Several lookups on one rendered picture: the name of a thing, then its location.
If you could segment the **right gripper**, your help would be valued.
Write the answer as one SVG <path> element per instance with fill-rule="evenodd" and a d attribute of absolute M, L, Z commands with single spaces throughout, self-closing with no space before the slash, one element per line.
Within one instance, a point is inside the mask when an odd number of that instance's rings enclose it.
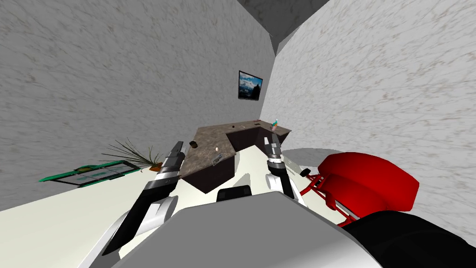
<path fill-rule="evenodd" d="M 264 137 L 264 149 L 267 149 L 267 157 L 269 162 L 282 162 L 280 142 L 276 133 L 272 134 L 272 145 L 267 137 Z"/>

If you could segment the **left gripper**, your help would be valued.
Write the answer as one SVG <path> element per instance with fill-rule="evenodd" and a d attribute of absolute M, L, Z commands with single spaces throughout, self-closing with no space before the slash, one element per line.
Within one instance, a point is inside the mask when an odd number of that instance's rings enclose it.
<path fill-rule="evenodd" d="M 172 151 L 166 156 L 159 174 L 162 176 L 177 176 L 185 159 L 184 142 L 177 141 Z"/>

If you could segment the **brown corner desk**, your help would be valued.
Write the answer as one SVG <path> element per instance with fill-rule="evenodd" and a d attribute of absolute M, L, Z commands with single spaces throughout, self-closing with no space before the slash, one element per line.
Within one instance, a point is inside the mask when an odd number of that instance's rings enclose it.
<path fill-rule="evenodd" d="M 276 133 L 282 143 L 291 130 L 278 126 L 271 131 L 272 124 L 265 121 L 243 121 L 200 127 L 193 138 L 198 148 L 189 149 L 179 176 L 196 189 L 206 194 L 218 188 L 235 175 L 235 155 L 246 148 L 256 146 L 262 153 L 264 137 L 272 139 Z M 212 159 L 222 154 L 223 158 L 217 165 Z"/>

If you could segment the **green potted plant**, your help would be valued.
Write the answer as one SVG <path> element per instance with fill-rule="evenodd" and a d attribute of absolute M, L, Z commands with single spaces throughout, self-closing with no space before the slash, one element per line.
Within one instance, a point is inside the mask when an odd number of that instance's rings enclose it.
<path fill-rule="evenodd" d="M 101 154 L 105 156 L 124 159 L 140 167 L 141 170 L 144 168 L 148 168 L 148 170 L 150 171 L 159 172 L 162 169 L 163 162 L 160 161 L 162 154 L 160 152 L 154 154 L 153 146 L 148 147 L 147 153 L 145 154 L 142 153 L 142 151 L 138 150 L 132 143 L 131 139 L 128 137 L 124 142 L 120 142 L 118 140 L 115 141 L 117 142 L 118 146 L 109 144 L 107 148 L 111 152 L 114 152 L 114 154 Z"/>

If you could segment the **framed landscape picture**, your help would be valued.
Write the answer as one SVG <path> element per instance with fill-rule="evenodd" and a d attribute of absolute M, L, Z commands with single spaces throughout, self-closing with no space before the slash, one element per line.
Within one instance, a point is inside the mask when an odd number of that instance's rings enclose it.
<path fill-rule="evenodd" d="M 262 84 L 263 79 L 240 70 L 238 77 L 238 98 L 258 101 Z"/>

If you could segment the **green framed glass table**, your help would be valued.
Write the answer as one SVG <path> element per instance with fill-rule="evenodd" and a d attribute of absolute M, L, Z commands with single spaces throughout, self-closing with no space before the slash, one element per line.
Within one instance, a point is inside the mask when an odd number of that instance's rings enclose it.
<path fill-rule="evenodd" d="M 83 188 L 101 181 L 113 180 L 139 170 L 140 167 L 125 160 L 120 160 L 106 162 L 101 165 L 82 166 L 71 172 L 49 176 L 40 181 L 57 181 Z"/>

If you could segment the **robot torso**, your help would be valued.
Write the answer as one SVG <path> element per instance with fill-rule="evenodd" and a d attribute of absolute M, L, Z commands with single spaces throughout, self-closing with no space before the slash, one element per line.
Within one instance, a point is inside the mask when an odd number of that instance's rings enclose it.
<path fill-rule="evenodd" d="M 381 268 L 348 232 L 281 192 L 184 208 L 113 268 Z"/>

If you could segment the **red chair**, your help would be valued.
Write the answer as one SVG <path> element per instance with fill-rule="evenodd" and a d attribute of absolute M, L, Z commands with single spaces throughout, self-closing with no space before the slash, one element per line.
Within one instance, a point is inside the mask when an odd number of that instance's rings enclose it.
<path fill-rule="evenodd" d="M 408 212 L 419 189 L 419 182 L 392 162 L 364 153 L 330 154 L 317 169 L 315 175 L 308 169 L 300 173 L 311 180 L 300 195 L 313 191 L 322 197 L 345 217 L 340 227 L 379 211 Z"/>

